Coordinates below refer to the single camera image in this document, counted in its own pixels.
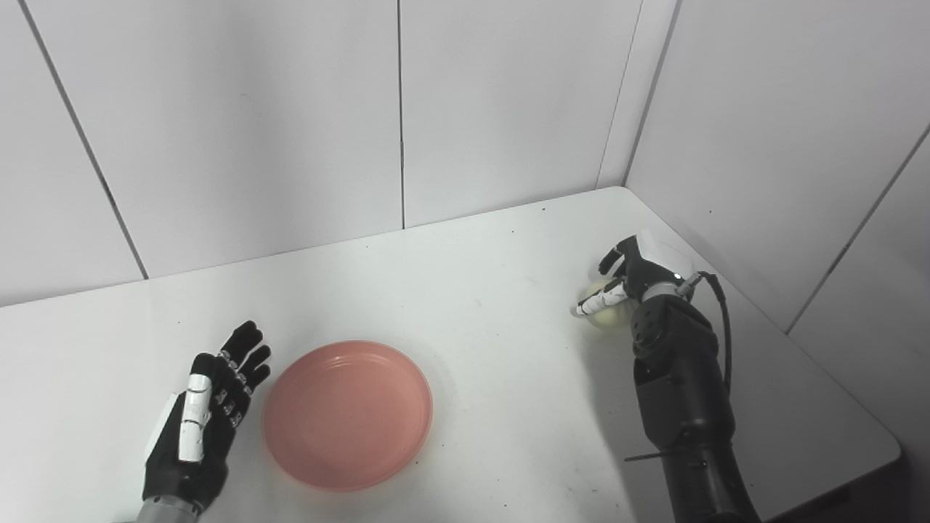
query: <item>black cable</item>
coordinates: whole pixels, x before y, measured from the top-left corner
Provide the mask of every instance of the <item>black cable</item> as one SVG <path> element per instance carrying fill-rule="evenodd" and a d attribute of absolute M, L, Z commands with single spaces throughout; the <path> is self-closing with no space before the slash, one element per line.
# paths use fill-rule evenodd
<path fill-rule="evenodd" d="M 724 387 L 726 387 L 726 392 L 729 394 L 730 381 L 733 378 L 733 343 L 730 339 L 730 311 L 726 308 L 724 288 L 721 287 L 717 275 L 705 273 L 703 271 L 700 272 L 700 275 L 704 276 L 704 278 L 707 279 L 707 283 L 711 284 L 713 294 L 717 297 L 717 302 L 720 303 L 720 313 L 724 317 Z"/>

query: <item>panel seam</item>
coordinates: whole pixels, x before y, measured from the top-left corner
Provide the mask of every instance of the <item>panel seam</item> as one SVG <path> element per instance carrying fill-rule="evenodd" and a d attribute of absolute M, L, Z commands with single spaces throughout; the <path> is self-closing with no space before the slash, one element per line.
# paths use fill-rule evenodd
<path fill-rule="evenodd" d="M 132 257 L 136 260 L 136 266 L 139 268 L 139 272 L 142 274 L 142 279 L 149 279 L 149 273 L 145 270 L 145 265 L 142 263 L 142 258 L 139 255 L 139 251 L 136 249 L 136 244 L 133 242 L 132 236 L 129 234 L 129 229 L 126 227 L 126 221 L 123 220 L 123 214 L 120 212 L 119 207 L 116 205 L 116 199 L 113 197 L 113 191 L 110 190 L 110 184 L 107 183 L 106 178 L 103 177 L 103 171 L 100 169 L 100 163 L 97 161 L 97 157 L 94 155 L 94 151 L 90 147 L 90 141 L 87 139 L 87 134 L 84 132 L 84 128 L 81 126 L 81 122 L 77 119 L 77 112 L 74 110 L 71 99 L 68 97 L 68 93 L 64 89 L 64 84 L 61 82 L 61 77 L 58 74 L 58 70 L 55 68 L 52 57 L 48 53 L 46 43 L 42 39 L 42 35 L 39 33 L 38 26 L 35 24 L 33 14 L 30 12 L 29 7 L 26 6 L 25 0 L 18 1 L 20 3 L 20 9 L 22 9 L 22 15 L 26 18 L 26 23 L 29 24 L 30 31 L 33 32 L 35 43 L 39 46 L 39 51 L 42 53 L 42 58 L 45 60 L 48 71 L 52 75 L 52 80 L 55 82 L 55 88 L 58 90 L 59 95 L 61 96 L 61 100 L 64 102 L 65 110 L 67 110 L 68 116 L 71 117 L 74 130 L 77 131 L 77 136 L 81 140 L 81 144 L 84 146 L 84 151 L 87 154 L 87 157 L 90 159 L 90 165 L 93 167 L 94 173 L 97 175 L 97 180 L 100 182 L 100 187 L 103 189 L 103 192 L 107 196 L 107 200 L 110 202 L 110 208 L 113 210 L 113 215 L 116 217 L 116 222 L 119 223 L 120 230 L 123 232 L 123 238 L 129 245 L 129 250 L 132 252 Z"/>
<path fill-rule="evenodd" d="M 627 59 L 623 62 L 623 73 L 620 75 L 620 88 L 617 89 L 617 97 L 614 99 L 614 112 L 610 115 L 610 126 L 607 127 L 607 138 L 604 140 L 604 150 L 601 151 L 601 163 L 597 168 L 597 178 L 594 180 L 594 189 L 601 182 L 601 173 L 604 171 L 604 158 L 607 156 L 607 146 L 610 145 L 610 133 L 614 130 L 614 120 L 617 119 L 617 107 L 620 104 L 620 93 L 623 92 L 623 82 L 627 79 L 627 69 L 630 67 L 630 55 L 633 51 L 633 43 L 636 42 L 636 31 L 639 30 L 639 19 L 643 13 L 643 2 L 640 0 L 639 9 L 636 11 L 636 23 L 633 25 L 633 34 L 630 37 L 630 46 L 627 48 Z"/>
<path fill-rule="evenodd" d="M 878 197 L 875 199 L 875 202 L 872 203 L 871 207 L 869 208 L 869 212 L 866 213 L 862 221 L 859 222 L 859 225 L 856 228 L 856 230 L 853 231 L 853 234 L 849 237 L 849 241 L 847 241 L 845 245 L 843 245 L 843 248 L 840 249 L 839 254 L 837 254 L 836 258 L 833 260 L 833 263 L 831 263 L 830 267 L 827 268 L 827 272 L 824 273 L 822 277 L 820 277 L 820 281 L 817 282 L 816 286 L 814 286 L 814 291 L 811 292 L 811 295 L 807 297 L 807 300 L 804 302 L 804 305 L 801 306 L 801 310 L 798 311 L 798 314 L 794 317 L 794 319 L 788 325 L 788 328 L 785 329 L 785 334 L 791 334 L 791 330 L 794 329 L 794 326 L 798 324 L 798 321 L 801 319 L 801 316 L 804 315 L 805 311 L 807 311 L 807 307 L 809 307 L 811 302 L 814 301 L 814 298 L 820 292 L 820 289 L 823 287 L 823 285 L 827 283 L 827 278 L 830 277 L 830 275 L 836 269 L 836 266 L 840 264 L 840 260 L 842 260 L 843 256 L 846 255 L 846 252 L 849 251 L 849 248 L 853 245 L 853 242 L 856 241 L 856 238 L 859 236 L 859 233 L 861 233 L 862 229 L 866 226 L 866 223 L 869 221 L 869 219 L 871 219 L 872 215 L 875 214 L 875 210 L 878 209 L 878 207 L 882 204 L 882 201 L 884 200 L 884 198 L 888 195 L 888 192 L 891 191 L 891 187 L 895 184 L 897 179 L 900 178 L 901 173 L 904 172 L 905 168 L 907 168 L 908 164 L 910 163 L 910 160 L 914 157 L 915 154 L 917 154 L 917 150 L 921 148 L 921 145 L 923 144 L 923 141 L 926 139 L 927 134 L 930 134 L 930 124 L 928 124 L 927 127 L 923 130 L 923 133 L 921 133 L 921 136 L 920 138 L 917 139 L 917 142 L 914 143 L 914 146 L 910 148 L 910 152 L 908 153 L 907 156 L 904 157 L 904 162 L 901 163 L 901 166 L 897 168 L 897 171 L 895 171 L 895 174 L 891 177 L 891 180 L 888 181 L 888 183 L 884 186 L 882 191 L 879 193 Z"/>
<path fill-rule="evenodd" d="M 397 0 L 397 114 L 401 148 L 401 229 L 406 229 L 406 188 L 404 180 L 404 78 L 401 63 L 401 0 Z"/>
<path fill-rule="evenodd" d="M 658 85 L 658 78 L 662 74 L 662 67 L 665 65 L 665 56 L 669 52 L 669 45 L 671 43 L 671 36 L 675 32 L 675 24 L 678 21 L 678 12 L 682 9 L 682 0 L 676 0 L 675 9 L 671 13 L 671 21 L 669 22 L 669 32 L 665 35 L 665 42 L 662 43 L 662 51 L 658 55 L 658 63 L 656 64 L 656 71 L 652 75 L 652 85 L 649 86 L 649 95 L 645 99 L 645 107 L 643 108 L 643 115 L 640 117 L 639 127 L 636 129 L 636 138 L 633 140 L 633 146 L 630 149 L 630 158 L 627 160 L 627 168 L 623 172 L 623 178 L 620 180 L 620 186 L 627 186 L 627 179 L 630 177 L 630 170 L 633 167 L 633 159 L 636 156 L 636 149 L 639 148 L 640 138 L 643 137 L 643 129 L 645 128 L 646 118 L 649 116 L 649 109 L 652 107 L 652 99 L 656 94 L 656 86 Z"/>

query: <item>robotic hand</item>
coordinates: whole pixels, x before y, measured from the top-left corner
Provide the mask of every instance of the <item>robotic hand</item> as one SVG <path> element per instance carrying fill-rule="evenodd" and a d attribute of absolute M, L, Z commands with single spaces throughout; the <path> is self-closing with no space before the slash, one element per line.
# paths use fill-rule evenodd
<path fill-rule="evenodd" d="M 627 299 L 639 302 L 632 316 L 633 381 L 646 436 L 661 458 L 677 523 L 758 523 L 739 473 L 731 440 L 730 321 L 716 275 L 692 274 L 690 260 L 648 231 L 617 244 L 598 270 L 607 275 L 623 259 L 614 280 L 578 303 L 591 315 Z M 687 279 L 683 275 L 692 274 Z M 711 322 L 691 304 L 695 285 L 707 279 L 724 317 L 724 373 Z"/>
<path fill-rule="evenodd" d="M 193 523 L 219 496 L 236 427 L 248 412 L 252 391 L 271 374 L 264 365 L 271 349 L 255 349 L 261 339 L 255 322 L 247 321 L 218 355 L 194 359 L 187 390 L 168 400 L 145 463 L 137 523 Z"/>

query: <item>white table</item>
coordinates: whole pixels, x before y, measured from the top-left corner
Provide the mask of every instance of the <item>white table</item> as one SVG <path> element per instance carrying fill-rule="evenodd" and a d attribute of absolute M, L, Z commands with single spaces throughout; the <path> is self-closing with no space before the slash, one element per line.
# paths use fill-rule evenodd
<path fill-rule="evenodd" d="M 196 353 L 252 318 L 274 350 L 271 381 L 338 340 L 407 353 L 432 388 L 432 431 L 385 483 L 310 491 L 263 447 L 262 386 L 205 522 L 671 521 L 660 462 L 622 462 L 654 450 L 630 333 L 569 314 L 601 256 L 643 227 L 709 268 L 636 196 L 610 188 L 0 309 L 0 520 L 134 517 L 166 395 Z M 892 462 L 894 438 L 724 285 L 734 443 L 760 516 Z M 695 302 L 722 332 L 710 288 Z"/>

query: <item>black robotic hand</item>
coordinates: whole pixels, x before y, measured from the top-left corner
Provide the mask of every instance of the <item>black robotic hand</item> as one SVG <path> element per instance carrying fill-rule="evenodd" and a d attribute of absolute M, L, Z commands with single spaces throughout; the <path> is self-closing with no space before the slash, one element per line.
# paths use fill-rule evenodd
<path fill-rule="evenodd" d="M 196 377 L 206 386 L 192 389 L 189 385 L 175 401 L 145 463 L 142 500 L 175 497 L 203 513 L 219 496 L 229 474 L 226 456 L 236 427 L 248 412 L 252 391 L 271 374 L 264 365 L 271 349 L 268 345 L 256 349 L 261 339 L 255 322 L 247 321 L 232 333 L 219 354 L 195 358 L 191 383 Z M 196 403 L 198 395 L 208 395 L 208 404 L 206 396 L 202 398 L 208 412 L 192 420 L 190 404 Z M 182 426 L 189 434 L 182 434 Z M 192 434 L 196 434 L 193 440 L 185 438 Z"/>

